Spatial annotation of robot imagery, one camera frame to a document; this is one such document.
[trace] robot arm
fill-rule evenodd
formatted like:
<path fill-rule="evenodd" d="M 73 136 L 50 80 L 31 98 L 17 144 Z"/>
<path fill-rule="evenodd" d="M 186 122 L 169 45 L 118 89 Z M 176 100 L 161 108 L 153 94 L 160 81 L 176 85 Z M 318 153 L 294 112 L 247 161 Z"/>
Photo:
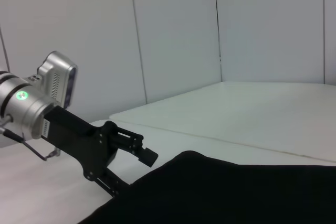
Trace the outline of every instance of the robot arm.
<path fill-rule="evenodd" d="M 68 153 L 81 164 L 86 179 L 114 197 L 128 187 L 107 168 L 118 149 L 148 166 L 158 155 L 142 148 L 142 135 L 111 121 L 95 127 L 65 110 L 71 102 L 76 73 L 77 66 L 56 51 L 29 78 L 0 72 L 0 133 L 24 144 L 45 161 L 57 156 L 59 150 Z M 56 147 L 46 157 L 25 142 L 41 137 Z"/>

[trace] black cloth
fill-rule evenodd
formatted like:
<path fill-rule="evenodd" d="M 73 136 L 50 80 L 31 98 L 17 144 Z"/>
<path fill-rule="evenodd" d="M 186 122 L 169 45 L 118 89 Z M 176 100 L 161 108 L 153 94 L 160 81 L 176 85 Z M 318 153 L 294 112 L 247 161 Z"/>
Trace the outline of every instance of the black cloth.
<path fill-rule="evenodd" d="M 336 223 L 336 167 L 236 165 L 184 152 L 80 224 Z"/>

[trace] black fabric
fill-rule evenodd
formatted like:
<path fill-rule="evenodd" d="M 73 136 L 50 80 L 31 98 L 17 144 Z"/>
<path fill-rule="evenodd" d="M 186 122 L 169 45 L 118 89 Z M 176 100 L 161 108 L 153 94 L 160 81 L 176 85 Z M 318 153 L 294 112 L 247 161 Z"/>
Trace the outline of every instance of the black fabric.
<path fill-rule="evenodd" d="M 80 224 L 336 223 L 336 168 L 236 165 L 184 152 Z"/>

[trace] green indicator light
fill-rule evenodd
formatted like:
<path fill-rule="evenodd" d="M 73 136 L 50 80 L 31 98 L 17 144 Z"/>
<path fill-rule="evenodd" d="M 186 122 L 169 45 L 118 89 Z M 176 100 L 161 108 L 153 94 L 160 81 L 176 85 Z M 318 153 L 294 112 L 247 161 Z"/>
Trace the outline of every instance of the green indicator light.
<path fill-rule="evenodd" d="M 16 93 L 16 98 L 19 100 L 26 100 L 28 98 L 28 93 L 26 91 L 19 91 Z"/>

